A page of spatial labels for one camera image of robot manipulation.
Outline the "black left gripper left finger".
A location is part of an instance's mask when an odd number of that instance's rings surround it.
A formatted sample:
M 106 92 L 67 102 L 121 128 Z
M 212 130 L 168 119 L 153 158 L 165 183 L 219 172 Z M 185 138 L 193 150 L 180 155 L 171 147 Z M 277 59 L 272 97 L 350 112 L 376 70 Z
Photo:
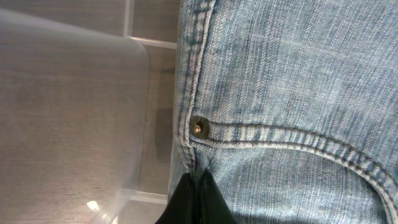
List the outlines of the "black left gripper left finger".
M 182 175 L 164 212 L 155 224 L 193 224 L 195 187 L 190 174 Z

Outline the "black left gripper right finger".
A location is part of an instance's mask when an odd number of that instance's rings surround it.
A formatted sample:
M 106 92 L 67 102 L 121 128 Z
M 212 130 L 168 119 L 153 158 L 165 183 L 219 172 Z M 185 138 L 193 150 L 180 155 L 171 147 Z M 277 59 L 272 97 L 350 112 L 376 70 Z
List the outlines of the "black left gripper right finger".
M 200 179 L 198 201 L 200 224 L 238 224 L 208 170 Z

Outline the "light blue jeans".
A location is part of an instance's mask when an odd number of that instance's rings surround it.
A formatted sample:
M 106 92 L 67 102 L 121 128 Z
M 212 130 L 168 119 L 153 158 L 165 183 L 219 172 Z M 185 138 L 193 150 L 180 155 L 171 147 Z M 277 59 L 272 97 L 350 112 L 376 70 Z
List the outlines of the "light blue jeans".
M 397 1 L 182 1 L 169 195 L 239 223 L 397 222 Z

